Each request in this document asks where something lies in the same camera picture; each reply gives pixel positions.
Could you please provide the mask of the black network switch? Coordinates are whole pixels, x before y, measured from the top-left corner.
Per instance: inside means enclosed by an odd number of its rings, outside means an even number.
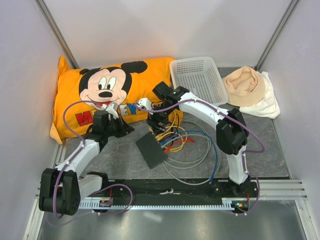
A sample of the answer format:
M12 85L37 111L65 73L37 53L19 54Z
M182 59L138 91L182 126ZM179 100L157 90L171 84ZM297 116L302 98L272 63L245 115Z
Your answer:
M151 132L135 142L149 169L154 169L168 159L164 150Z

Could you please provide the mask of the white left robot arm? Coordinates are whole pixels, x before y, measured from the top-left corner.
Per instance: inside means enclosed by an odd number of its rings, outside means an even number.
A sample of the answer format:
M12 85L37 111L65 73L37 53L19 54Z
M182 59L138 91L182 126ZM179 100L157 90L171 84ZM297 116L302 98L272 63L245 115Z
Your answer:
M84 142L60 165L46 168L41 175L38 207L43 212L73 216L82 200L92 194L106 196L111 185L106 173L91 171L80 175L90 161L107 145L109 138L122 138L135 129L122 117L114 118L107 111L97 111Z

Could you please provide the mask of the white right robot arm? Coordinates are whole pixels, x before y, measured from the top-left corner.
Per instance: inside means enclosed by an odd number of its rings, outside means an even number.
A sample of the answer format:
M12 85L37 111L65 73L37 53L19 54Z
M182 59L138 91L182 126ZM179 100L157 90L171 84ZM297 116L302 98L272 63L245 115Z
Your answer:
M226 154L229 191L235 197L242 196L251 181L246 164L250 130L242 113L236 108L227 110L214 106L182 86L172 89L161 82L153 92L160 99L159 105L153 104L148 98L137 102L139 108L148 112L147 122L152 129L159 130L173 110L191 114L210 125L216 133L217 147Z

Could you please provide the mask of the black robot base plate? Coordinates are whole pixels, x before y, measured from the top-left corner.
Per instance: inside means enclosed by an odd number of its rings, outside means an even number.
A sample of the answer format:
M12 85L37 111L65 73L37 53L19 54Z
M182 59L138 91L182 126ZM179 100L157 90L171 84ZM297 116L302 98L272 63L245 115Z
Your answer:
M235 201L247 203L258 197L257 183L251 181L244 191L234 191L228 180L212 184L187 185L175 179L116 180L111 188L86 197L82 203L95 210L115 209L190 209L225 208Z

